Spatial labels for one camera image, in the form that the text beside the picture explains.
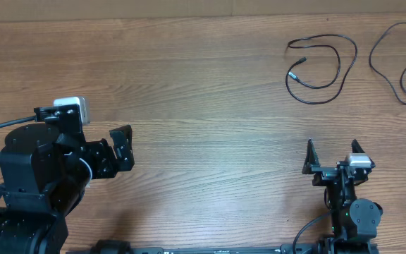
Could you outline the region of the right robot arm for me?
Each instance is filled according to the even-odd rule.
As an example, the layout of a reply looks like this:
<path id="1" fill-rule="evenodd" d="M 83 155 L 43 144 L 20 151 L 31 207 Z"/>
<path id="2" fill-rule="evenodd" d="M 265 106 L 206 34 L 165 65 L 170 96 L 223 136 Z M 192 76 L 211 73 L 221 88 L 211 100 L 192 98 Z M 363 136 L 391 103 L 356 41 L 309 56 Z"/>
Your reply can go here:
<path id="1" fill-rule="evenodd" d="M 312 185 L 325 188 L 324 203 L 329 210 L 333 235 L 324 244 L 333 253 L 371 253 L 370 240 L 377 236 L 383 208 L 358 198 L 355 188 L 369 180 L 373 160 L 356 140 L 352 152 L 335 167 L 323 167 L 312 140 L 307 143 L 303 174 L 313 176 Z"/>

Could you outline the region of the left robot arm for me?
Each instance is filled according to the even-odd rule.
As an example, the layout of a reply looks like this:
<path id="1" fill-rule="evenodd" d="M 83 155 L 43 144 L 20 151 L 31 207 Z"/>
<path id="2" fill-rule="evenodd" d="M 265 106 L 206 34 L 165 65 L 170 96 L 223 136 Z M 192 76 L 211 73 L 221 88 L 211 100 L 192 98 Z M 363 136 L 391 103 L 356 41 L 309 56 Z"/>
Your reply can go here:
<path id="1" fill-rule="evenodd" d="M 88 142 L 82 126 L 34 123 L 11 131 L 0 151 L 0 253 L 59 253 L 66 216 L 92 179 L 134 165 L 132 128 L 113 129 L 113 145 Z"/>

